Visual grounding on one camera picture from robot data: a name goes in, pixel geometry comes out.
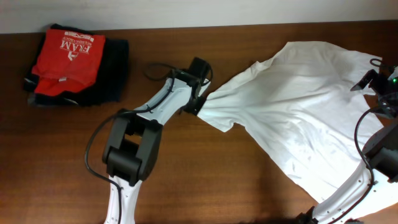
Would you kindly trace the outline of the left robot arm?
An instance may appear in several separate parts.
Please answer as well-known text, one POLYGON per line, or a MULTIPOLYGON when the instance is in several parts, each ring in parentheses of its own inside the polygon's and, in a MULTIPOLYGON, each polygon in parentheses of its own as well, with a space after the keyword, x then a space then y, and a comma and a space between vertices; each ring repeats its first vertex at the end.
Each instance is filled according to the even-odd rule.
POLYGON ((139 190, 155 166, 165 123, 178 111, 197 115, 212 78, 211 65, 195 57, 188 69, 171 68, 146 104, 115 117, 103 153, 111 184, 105 224, 135 222, 139 190))

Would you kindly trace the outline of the white t-shirt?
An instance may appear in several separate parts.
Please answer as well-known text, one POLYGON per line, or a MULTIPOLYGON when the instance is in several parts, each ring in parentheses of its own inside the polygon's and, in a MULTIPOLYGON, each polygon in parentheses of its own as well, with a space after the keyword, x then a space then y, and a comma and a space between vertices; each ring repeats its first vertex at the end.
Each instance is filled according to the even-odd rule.
POLYGON ((199 117, 222 132, 240 124, 295 184, 326 200, 382 126, 353 91, 371 55, 328 42, 288 42, 210 93, 199 117))

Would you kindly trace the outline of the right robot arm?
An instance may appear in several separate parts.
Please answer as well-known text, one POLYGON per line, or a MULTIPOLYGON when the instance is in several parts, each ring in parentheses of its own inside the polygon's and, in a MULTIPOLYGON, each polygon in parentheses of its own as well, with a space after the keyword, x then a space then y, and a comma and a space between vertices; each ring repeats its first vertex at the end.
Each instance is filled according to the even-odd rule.
POLYGON ((370 200, 391 196, 388 187, 397 185, 397 78, 375 70, 368 71, 351 91, 371 88, 377 96, 377 106, 365 111, 354 129, 354 143, 361 157, 356 170, 324 202, 295 218, 298 224, 360 223, 353 217, 355 208, 370 208, 370 200), (392 122, 374 133, 363 147, 358 132, 369 114, 382 116, 392 122))

